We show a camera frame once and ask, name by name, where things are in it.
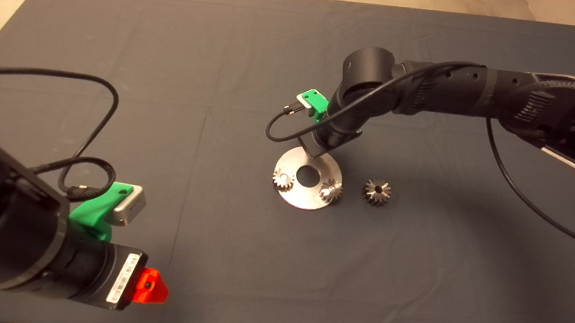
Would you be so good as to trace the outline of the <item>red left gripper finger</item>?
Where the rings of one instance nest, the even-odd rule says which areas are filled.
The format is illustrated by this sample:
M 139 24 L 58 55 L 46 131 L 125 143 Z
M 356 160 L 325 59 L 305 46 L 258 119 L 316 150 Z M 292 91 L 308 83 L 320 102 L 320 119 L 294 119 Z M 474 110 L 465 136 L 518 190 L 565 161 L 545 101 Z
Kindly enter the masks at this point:
M 133 301 L 165 303 L 169 289 L 158 270 L 143 268 L 134 286 Z

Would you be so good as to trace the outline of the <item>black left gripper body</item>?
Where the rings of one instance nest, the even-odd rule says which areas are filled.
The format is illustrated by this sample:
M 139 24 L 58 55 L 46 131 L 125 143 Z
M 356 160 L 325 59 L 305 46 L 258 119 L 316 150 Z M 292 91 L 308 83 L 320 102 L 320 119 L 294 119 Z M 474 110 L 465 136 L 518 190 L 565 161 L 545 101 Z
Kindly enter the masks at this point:
M 55 260 L 52 297 L 125 309 L 147 262 L 141 249 L 87 235 L 70 236 Z

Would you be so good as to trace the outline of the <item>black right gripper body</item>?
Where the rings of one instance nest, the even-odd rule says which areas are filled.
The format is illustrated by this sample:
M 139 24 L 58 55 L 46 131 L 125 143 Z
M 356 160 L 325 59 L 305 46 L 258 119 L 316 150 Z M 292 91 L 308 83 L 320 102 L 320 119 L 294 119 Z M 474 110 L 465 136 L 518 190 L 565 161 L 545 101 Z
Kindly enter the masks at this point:
M 316 131 L 311 133 L 313 144 L 310 147 L 309 155 L 311 157 L 326 155 L 334 151 L 334 149 L 357 139 L 362 133 L 361 128 L 352 130 L 352 132 L 338 131 L 338 129 L 334 128 L 331 124 L 317 128 Z

